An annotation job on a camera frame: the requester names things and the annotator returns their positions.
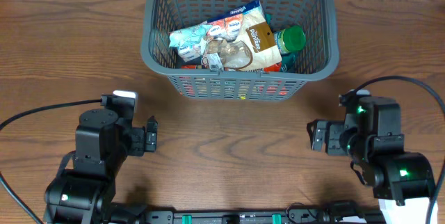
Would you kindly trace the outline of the green coffee bag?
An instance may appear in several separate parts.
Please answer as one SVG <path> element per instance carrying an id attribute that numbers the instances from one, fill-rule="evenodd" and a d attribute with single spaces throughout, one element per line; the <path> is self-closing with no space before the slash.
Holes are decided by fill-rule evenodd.
<path id="1" fill-rule="evenodd" d="M 282 56 L 282 66 L 280 72 L 295 72 L 296 53 L 290 53 Z"/>

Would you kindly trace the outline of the Kleenex tissue pack strip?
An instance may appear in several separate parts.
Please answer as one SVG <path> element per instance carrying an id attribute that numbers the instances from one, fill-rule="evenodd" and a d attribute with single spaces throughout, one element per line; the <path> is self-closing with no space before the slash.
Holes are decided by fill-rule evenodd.
<path id="1" fill-rule="evenodd" d="M 215 39 L 226 40 L 228 42 L 235 40 L 243 25 L 244 16 L 250 12 L 260 12 L 260 15 L 263 18 L 265 17 L 260 0 L 254 0 L 229 12 L 202 22 L 201 24 L 212 25 L 205 37 L 205 39 L 208 40 L 207 45 Z M 177 49 L 177 53 L 185 62 L 189 62 L 202 57 L 207 45 L 205 47 L 193 45 L 173 48 Z"/>

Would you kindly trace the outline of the small teal packet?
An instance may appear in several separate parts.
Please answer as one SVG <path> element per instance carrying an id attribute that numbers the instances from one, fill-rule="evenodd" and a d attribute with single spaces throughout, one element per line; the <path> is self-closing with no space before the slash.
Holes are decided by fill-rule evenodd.
<path id="1" fill-rule="evenodd" d="M 173 31 L 169 35 L 169 47 L 185 47 L 199 45 L 205 47 L 208 40 L 205 39 L 212 25 L 198 24 L 188 28 Z"/>

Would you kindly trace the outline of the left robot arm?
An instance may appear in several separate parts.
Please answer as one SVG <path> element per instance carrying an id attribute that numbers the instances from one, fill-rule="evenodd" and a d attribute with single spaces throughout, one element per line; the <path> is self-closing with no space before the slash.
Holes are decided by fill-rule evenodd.
<path id="1" fill-rule="evenodd" d="M 156 150 L 156 119 L 132 125 L 137 101 L 137 93 L 116 90 L 102 95 L 101 108 L 80 115 L 76 148 L 63 157 L 44 195 L 46 223 L 145 222 L 145 205 L 113 202 L 115 179 L 127 157 Z"/>

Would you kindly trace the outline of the green lidded jar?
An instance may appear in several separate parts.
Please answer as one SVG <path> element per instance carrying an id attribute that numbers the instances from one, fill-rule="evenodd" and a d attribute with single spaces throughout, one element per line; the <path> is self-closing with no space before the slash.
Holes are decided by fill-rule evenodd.
<path id="1" fill-rule="evenodd" d="M 305 32 L 300 26 L 292 26 L 276 31 L 273 36 L 281 55 L 301 51 L 306 44 Z"/>

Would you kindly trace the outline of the beige snack pouch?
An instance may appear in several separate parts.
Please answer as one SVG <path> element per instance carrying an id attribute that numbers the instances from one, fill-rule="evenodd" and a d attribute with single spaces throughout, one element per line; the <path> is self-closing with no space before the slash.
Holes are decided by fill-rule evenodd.
<path id="1" fill-rule="evenodd" d="M 207 45 L 201 62 L 210 70 L 228 67 L 251 72 L 282 62 L 282 56 L 266 16 L 263 18 L 260 12 L 250 12 L 244 16 L 238 37 L 230 42 L 212 40 Z"/>

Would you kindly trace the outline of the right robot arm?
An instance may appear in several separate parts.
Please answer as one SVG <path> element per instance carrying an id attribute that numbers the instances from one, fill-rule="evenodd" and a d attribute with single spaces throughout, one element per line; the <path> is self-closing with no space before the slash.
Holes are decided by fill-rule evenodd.
<path id="1" fill-rule="evenodd" d="M 384 223 L 436 223 L 432 167 L 423 154 L 405 151 L 400 105 L 366 93 L 342 105 L 344 120 L 307 124 L 312 150 L 350 158 L 360 183 L 378 199 Z"/>

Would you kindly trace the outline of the orange spaghetti pack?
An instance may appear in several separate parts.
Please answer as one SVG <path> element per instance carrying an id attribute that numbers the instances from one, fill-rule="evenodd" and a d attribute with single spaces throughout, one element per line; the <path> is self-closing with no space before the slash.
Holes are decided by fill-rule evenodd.
<path id="1" fill-rule="evenodd" d="M 260 68 L 260 69 L 255 69 L 255 70 L 251 70 L 251 72 L 279 72 L 280 68 L 282 66 L 282 63 L 276 63 L 274 65 L 271 65 L 269 67 L 265 67 L 265 68 Z M 209 69 L 208 66 L 205 65 L 183 65 L 181 66 L 181 69 L 186 69 L 186 70 L 202 70 L 202 69 Z M 237 71 L 236 69 L 232 69 L 232 68 L 228 68 L 228 67 L 224 67 L 223 68 L 224 71 Z"/>

